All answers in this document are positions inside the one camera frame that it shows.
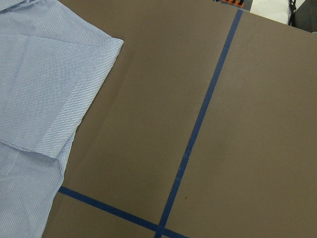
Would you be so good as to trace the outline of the light blue striped shirt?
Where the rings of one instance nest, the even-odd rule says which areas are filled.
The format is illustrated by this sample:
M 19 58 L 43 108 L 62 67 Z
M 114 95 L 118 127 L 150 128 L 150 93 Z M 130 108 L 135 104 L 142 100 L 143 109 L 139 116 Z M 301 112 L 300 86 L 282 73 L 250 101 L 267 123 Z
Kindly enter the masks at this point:
M 1 1 L 1 237 L 42 236 L 76 130 L 123 43 L 57 0 Z

